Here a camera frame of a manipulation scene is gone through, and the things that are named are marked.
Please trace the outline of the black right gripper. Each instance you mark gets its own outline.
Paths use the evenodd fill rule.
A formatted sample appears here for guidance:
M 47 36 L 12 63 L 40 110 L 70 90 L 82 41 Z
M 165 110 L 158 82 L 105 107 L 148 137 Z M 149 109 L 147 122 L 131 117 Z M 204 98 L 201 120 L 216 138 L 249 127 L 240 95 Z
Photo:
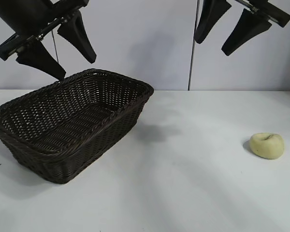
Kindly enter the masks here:
M 290 14 L 271 4 L 268 0 L 236 0 L 236 2 L 249 8 L 250 11 L 243 10 L 235 28 L 223 44 L 221 50 L 227 56 L 272 26 L 265 17 L 280 27 L 285 27 L 290 21 Z M 226 0 L 204 0 L 200 21 L 194 33 L 195 42 L 201 44 L 213 26 L 231 7 L 232 5 Z

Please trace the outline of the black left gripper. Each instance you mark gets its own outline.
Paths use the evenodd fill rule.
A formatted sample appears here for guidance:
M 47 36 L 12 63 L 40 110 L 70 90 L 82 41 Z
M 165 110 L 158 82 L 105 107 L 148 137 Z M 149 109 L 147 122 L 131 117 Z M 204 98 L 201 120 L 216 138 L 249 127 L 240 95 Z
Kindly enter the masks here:
M 7 60 L 31 39 L 41 40 L 54 28 L 89 62 L 96 61 L 96 53 L 88 39 L 80 8 L 87 0 L 0 0 L 0 18 L 14 34 L 0 45 L 0 58 Z M 49 54 L 40 41 L 27 44 L 17 53 L 19 64 L 36 68 L 57 80 L 63 80 L 66 71 Z

